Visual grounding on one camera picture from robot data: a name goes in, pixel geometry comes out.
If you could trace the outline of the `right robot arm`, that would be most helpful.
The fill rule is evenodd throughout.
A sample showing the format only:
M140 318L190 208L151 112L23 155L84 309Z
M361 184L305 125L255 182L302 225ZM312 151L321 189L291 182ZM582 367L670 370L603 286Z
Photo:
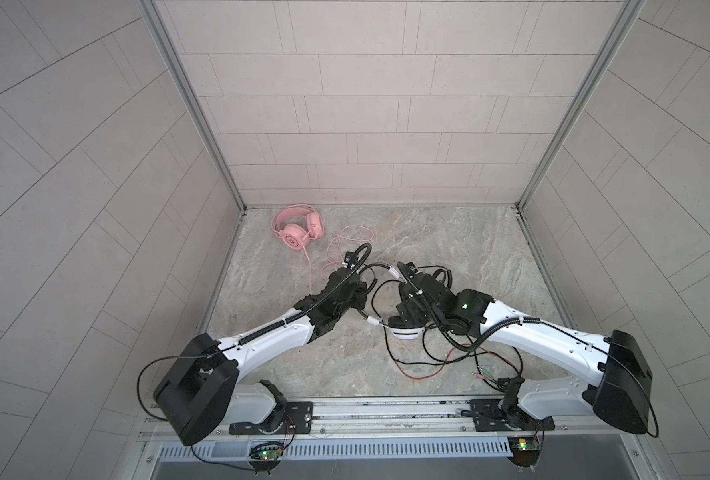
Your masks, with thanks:
M456 350L473 356L491 341L523 350L567 371L552 380L504 381L500 415L515 428L542 428L554 416L593 415L631 434L656 437L660 425L651 400L652 370L634 336L570 329L527 315L471 289L453 293L436 275L413 264L390 270L401 302L387 330L397 338L434 327Z

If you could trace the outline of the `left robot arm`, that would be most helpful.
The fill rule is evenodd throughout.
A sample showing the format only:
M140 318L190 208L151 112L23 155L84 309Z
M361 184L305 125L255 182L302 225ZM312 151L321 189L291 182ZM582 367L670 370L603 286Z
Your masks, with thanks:
M288 401L269 381L243 380L275 357L332 331L348 310L365 308L367 295L360 275L342 267L319 294L305 296L273 321L219 340L198 335L173 358L153 400L187 447L224 420L273 433L285 420Z

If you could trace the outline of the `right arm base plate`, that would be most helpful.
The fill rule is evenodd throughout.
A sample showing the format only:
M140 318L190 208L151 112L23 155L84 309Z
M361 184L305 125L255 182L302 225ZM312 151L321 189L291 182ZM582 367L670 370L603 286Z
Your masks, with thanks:
M555 429L552 417L536 419L519 406L502 409L500 403L501 400L498 398L472 399L469 401L469 409L465 410L462 415L473 420L477 432L536 432Z

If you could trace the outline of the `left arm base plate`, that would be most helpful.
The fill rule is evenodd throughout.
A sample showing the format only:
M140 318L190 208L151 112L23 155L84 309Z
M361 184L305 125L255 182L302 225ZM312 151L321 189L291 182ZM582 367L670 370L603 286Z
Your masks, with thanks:
M241 422L229 426L230 435L309 434L314 404L311 401L281 403L259 423Z

